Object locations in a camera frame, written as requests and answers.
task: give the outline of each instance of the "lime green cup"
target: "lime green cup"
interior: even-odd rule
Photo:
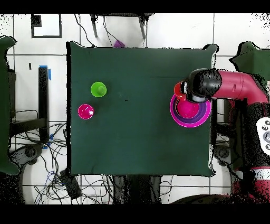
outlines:
[[[95,97],[103,97],[107,93],[107,88],[102,82],[95,82],[91,86],[91,94]]]

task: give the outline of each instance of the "green table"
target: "green table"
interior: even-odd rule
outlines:
[[[71,173],[213,175],[210,118],[184,128],[169,105],[175,84],[195,69],[211,68],[216,49],[83,48],[67,42]],[[108,89],[102,98],[90,92],[97,81]],[[91,119],[78,116],[81,104],[95,109]]]

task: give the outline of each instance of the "white floor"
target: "white floor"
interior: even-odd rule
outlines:
[[[51,69],[49,80],[50,95],[50,126],[66,121],[66,41],[75,41],[83,46],[91,46],[86,40],[85,32],[76,23],[74,14],[61,14],[62,38],[31,38],[30,15],[3,15],[0,16],[0,36],[12,36],[17,44],[8,50],[7,60],[11,69],[17,73],[16,81],[16,110],[38,110],[37,71],[38,67],[47,65]],[[111,46],[107,33],[103,27],[102,17],[97,21],[98,38],[94,37],[91,18],[89,14],[77,14],[79,23],[85,28],[88,39],[96,46]],[[267,19],[253,14],[155,14],[148,22],[148,47],[149,48],[203,48],[206,44],[215,43],[219,46],[215,67],[217,69],[235,70],[229,62],[238,45],[243,41],[253,41],[260,48],[270,45],[270,32]],[[138,18],[107,17],[108,31],[128,47],[141,48],[143,42]],[[43,15],[42,27],[35,28],[36,35],[58,35],[58,15]],[[223,112],[222,102],[219,112]],[[35,118],[35,113],[18,113],[17,119]],[[64,140],[62,131],[57,135]],[[16,143],[25,143],[25,140],[16,139]],[[46,160],[48,170],[52,170],[52,156],[48,150],[43,150],[42,156]],[[66,167],[66,156],[57,156],[59,170]],[[226,168],[220,167],[213,159],[213,168],[216,175],[211,178],[198,176],[173,176],[172,190],[168,183],[162,183],[161,196],[163,203],[173,202],[177,199],[194,195],[209,193],[229,193],[230,178]],[[23,188],[26,203],[34,203],[37,192],[34,185],[40,190],[44,188],[47,180],[47,171],[44,161],[39,158],[33,166],[27,166],[24,174]],[[100,180],[100,176],[87,175],[79,177],[79,184],[86,195],[104,195],[105,188],[100,187],[101,182],[96,182],[87,187],[88,183]],[[171,181],[171,176],[164,176],[163,181]],[[108,194],[102,198],[108,202]],[[83,204],[93,203],[86,198]]]

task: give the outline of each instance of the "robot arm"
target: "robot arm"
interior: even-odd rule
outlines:
[[[212,98],[244,100],[247,104],[268,103],[268,95],[249,74],[217,69],[197,69],[182,82],[181,92],[190,102]]]
[[[246,100],[241,108],[242,157],[245,185],[270,202],[270,106],[269,97],[251,75],[217,69],[198,69],[181,83],[180,92],[190,102],[212,98]]]

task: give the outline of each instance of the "pink cup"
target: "pink cup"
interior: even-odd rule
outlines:
[[[88,104],[82,104],[78,108],[78,115],[80,118],[84,120],[90,119],[93,116],[93,114],[94,114],[94,108]]]

